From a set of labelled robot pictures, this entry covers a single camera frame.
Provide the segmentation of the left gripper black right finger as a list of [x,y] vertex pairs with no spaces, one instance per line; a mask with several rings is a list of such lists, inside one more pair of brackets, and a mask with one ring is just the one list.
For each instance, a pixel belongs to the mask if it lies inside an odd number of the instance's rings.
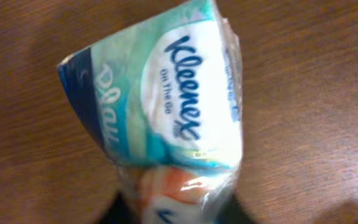
[[232,195],[218,215],[216,224],[256,224],[256,222],[246,214],[236,196]]

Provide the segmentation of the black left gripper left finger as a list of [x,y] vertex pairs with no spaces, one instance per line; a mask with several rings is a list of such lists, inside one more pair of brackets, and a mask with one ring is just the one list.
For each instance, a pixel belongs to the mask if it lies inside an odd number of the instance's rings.
[[109,208],[97,219],[96,224],[135,224],[135,213],[129,208],[122,192],[118,192]]

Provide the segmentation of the multicolour tissue pack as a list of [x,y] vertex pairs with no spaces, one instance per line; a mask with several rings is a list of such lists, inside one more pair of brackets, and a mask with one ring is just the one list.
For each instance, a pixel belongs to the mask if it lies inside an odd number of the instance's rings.
[[218,223],[243,153],[239,40],[187,1],[62,60],[58,74],[114,163],[129,223]]

